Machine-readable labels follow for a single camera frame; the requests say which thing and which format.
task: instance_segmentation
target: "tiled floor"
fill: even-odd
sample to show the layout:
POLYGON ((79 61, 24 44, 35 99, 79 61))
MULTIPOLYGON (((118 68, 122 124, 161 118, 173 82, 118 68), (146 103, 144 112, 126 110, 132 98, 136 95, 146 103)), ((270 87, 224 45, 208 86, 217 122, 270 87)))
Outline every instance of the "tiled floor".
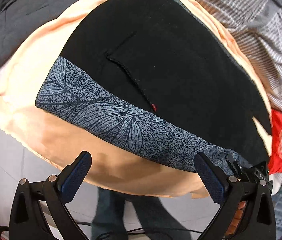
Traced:
MULTIPOLYGON (((59 172, 0 130, 0 225, 9 223, 15 189, 21 178, 40 181, 59 172)), ((199 231, 204 230, 219 208, 219 205, 214 204, 210 198, 191 199, 189 194, 178 198, 162 198, 161 201, 186 228, 199 231)), ((95 214, 96 205, 97 188, 83 183, 67 207, 75 219, 90 222, 95 214)), ((140 227, 131 203, 126 204, 124 221, 127 230, 140 227)), ((89 237, 90 228, 80 227, 89 237)), ((192 236, 196 239, 198 234, 193 233, 192 236)))

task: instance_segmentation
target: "silver bolt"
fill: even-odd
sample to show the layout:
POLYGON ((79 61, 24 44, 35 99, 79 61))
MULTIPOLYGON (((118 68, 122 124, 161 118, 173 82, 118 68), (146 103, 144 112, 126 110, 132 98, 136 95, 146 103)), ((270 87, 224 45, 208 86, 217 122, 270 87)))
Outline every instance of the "silver bolt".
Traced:
POLYGON ((260 179, 260 184, 262 185, 262 186, 266 186, 266 181, 265 180, 263 180, 263 179, 260 179))
POLYGON ((54 182, 56 179, 57 179, 57 176, 56 176, 56 175, 51 175, 51 176, 49 177, 49 181, 50 181, 50 182, 54 182))
POLYGON ((20 185, 23 185, 23 184, 25 184, 26 183, 26 179, 20 179, 20 181, 19 181, 19 184, 20 185))
POLYGON ((230 176, 228 180, 235 183, 235 182, 237 182, 237 177, 230 176))

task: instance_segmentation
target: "speckled gray fabric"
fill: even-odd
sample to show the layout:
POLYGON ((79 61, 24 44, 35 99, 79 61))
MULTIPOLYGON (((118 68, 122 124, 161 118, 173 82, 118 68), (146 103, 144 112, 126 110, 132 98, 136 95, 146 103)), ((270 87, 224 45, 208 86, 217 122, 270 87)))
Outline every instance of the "speckled gray fabric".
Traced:
POLYGON ((250 166, 233 150, 210 144, 114 96, 61 56, 50 69, 35 105, 104 141, 172 168, 196 172, 193 159, 198 152, 204 152, 228 175, 232 174, 225 160, 228 153, 250 166))

